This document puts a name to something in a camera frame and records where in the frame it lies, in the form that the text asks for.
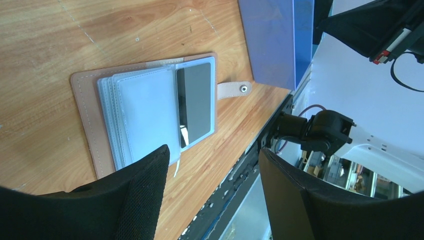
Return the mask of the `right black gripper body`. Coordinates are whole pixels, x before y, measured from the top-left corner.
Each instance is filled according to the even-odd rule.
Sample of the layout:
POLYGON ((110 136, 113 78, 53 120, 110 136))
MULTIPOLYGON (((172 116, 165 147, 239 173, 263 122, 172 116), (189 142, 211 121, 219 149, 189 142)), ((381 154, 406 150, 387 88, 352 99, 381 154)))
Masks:
POLYGON ((424 62, 422 0, 374 0, 329 16, 317 28, 376 65, 406 52, 424 62))

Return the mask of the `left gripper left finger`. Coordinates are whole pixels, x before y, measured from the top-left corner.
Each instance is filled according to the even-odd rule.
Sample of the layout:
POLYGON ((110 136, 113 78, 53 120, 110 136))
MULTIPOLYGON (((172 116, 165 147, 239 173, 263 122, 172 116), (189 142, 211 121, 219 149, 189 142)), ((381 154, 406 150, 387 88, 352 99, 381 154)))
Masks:
POLYGON ((170 150, 70 192, 32 195, 0 189, 3 240, 152 240, 164 196, 170 150))

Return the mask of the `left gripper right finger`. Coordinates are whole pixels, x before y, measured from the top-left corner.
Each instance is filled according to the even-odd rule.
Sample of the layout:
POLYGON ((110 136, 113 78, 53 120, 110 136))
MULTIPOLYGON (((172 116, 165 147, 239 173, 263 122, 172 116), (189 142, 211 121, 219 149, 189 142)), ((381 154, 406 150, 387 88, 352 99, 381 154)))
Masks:
POLYGON ((258 164, 275 240, 421 240, 424 194, 383 200, 329 184, 267 148, 258 164))

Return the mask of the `blue plastic box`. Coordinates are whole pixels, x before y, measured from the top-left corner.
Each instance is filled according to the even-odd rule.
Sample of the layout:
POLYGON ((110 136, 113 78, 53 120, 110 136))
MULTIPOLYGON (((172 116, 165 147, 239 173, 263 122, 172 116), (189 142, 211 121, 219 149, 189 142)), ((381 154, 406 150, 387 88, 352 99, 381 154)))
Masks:
POLYGON ((254 81, 296 90, 313 53, 313 0, 238 1, 254 81))

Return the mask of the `black credit card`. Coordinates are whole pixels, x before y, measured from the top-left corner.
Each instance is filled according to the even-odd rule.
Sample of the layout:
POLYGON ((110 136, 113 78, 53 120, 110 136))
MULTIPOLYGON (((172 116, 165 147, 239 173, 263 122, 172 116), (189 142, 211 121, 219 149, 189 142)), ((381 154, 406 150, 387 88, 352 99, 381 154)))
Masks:
POLYGON ((211 63, 185 66, 175 71, 181 150, 214 132, 211 63))

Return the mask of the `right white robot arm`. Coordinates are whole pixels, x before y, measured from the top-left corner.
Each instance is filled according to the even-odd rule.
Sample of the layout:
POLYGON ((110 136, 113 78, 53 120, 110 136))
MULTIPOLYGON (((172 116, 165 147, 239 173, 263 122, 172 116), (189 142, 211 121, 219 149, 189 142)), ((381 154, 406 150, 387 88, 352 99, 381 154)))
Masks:
POLYGON ((372 170, 412 193, 424 189, 424 160, 389 139, 424 143, 424 101, 402 82, 393 66, 376 70, 356 62, 350 50, 376 65, 395 64, 404 54, 424 62, 424 3, 421 0, 374 0, 322 19, 326 34, 312 65, 312 76, 337 103, 299 126, 284 123, 283 137, 304 150, 337 155, 372 170))

